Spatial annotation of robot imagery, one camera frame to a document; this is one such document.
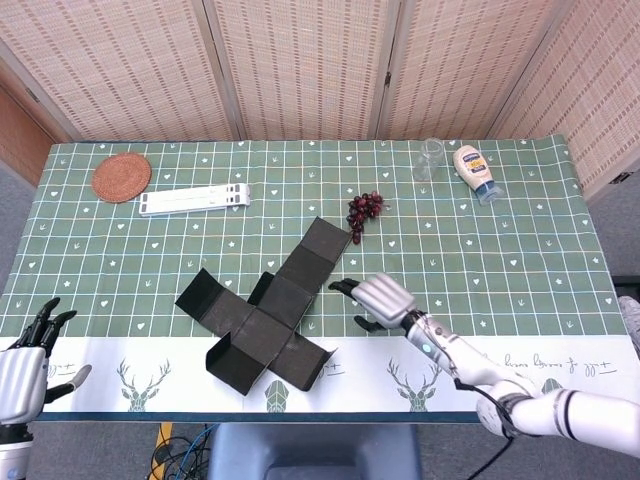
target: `table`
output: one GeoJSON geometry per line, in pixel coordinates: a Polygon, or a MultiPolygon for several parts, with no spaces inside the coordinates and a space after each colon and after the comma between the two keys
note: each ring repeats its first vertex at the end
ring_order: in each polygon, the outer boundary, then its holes
{"type": "Polygon", "coordinates": [[[329,282],[385,271],[545,388],[640,400],[639,364],[562,136],[452,140],[448,158],[463,143],[483,152],[508,199],[481,207],[452,165],[414,183],[415,141],[55,145],[0,300],[0,346],[52,296],[58,310],[78,310],[50,383],[94,369],[45,419],[473,420],[475,395],[456,392],[404,338],[359,329],[351,318],[362,310],[326,285],[299,331],[337,350],[309,393],[270,372],[246,397],[228,388],[204,368],[215,340],[174,306],[201,267],[246,298],[316,216],[347,228],[348,200],[378,190],[386,209],[329,282]],[[142,218],[137,201],[99,201],[92,171],[123,151],[149,159],[147,191],[246,182],[251,206],[142,218]],[[420,396],[429,384],[435,394],[420,396]]]}

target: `robotic hand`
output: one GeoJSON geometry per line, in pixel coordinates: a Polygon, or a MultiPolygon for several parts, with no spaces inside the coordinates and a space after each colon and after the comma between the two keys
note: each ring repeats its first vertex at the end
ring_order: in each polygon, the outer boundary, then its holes
{"type": "Polygon", "coordinates": [[[45,404],[82,385],[91,371],[91,365],[85,365],[69,382],[47,389],[51,350],[60,329],[76,315],[64,312],[49,320],[59,302],[58,297],[49,300],[20,338],[0,351],[0,478],[26,478],[33,443],[27,424],[45,404]]]}
{"type": "Polygon", "coordinates": [[[640,458],[640,405],[575,390],[541,395],[529,379],[492,362],[418,310],[413,295],[384,273],[362,283],[333,282],[329,289],[356,300],[376,318],[372,323],[355,317],[362,328],[404,329],[407,340],[447,372],[457,389],[478,391],[476,411],[494,434],[559,435],[640,458]],[[481,385],[490,388],[476,388],[481,385]]]}

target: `green checkered tablecloth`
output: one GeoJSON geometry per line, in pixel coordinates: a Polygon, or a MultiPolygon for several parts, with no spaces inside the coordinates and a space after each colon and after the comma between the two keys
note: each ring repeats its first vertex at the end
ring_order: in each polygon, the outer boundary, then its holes
{"type": "MultiPolygon", "coordinates": [[[[348,200],[372,190],[387,208],[331,280],[385,271],[462,335],[624,334],[564,139],[464,143],[482,151],[506,200],[481,207],[452,164],[432,184],[413,182],[415,141],[56,145],[0,301],[0,336],[18,335],[52,296],[79,312],[65,336],[208,336],[173,303],[201,267],[246,298],[316,216],[347,228],[348,200]],[[124,151],[149,159],[148,192],[244,182],[251,206],[142,218],[137,201],[104,203],[92,172],[124,151]]],[[[449,159],[460,145],[446,142],[449,159]]],[[[324,288],[301,333],[364,336],[355,313],[324,288]]]]}

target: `clear glass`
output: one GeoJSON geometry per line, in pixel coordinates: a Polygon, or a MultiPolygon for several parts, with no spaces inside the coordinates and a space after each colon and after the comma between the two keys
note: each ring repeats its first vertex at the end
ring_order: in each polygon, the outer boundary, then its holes
{"type": "Polygon", "coordinates": [[[420,155],[413,162],[413,179],[416,182],[430,182],[438,172],[438,167],[445,163],[444,142],[438,138],[427,138],[420,146],[420,155]]]}

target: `grapes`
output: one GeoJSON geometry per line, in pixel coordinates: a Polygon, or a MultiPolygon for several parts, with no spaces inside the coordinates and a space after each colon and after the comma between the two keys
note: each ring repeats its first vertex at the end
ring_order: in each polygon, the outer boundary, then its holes
{"type": "Polygon", "coordinates": [[[376,218],[382,211],[384,199],[377,191],[356,195],[349,202],[349,216],[347,222],[351,227],[351,239],[355,245],[360,244],[364,234],[364,221],[367,218],[376,218]]]}

